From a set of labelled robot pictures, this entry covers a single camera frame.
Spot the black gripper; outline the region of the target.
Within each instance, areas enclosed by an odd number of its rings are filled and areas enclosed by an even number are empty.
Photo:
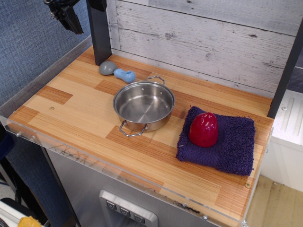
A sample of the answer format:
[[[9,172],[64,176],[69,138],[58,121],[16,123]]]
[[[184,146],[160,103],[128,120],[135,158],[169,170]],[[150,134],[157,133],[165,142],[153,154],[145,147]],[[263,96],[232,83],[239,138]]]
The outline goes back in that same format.
[[[79,19],[73,9],[78,0],[43,0],[51,12],[58,11],[58,20],[66,30],[70,30],[77,35],[83,34]]]

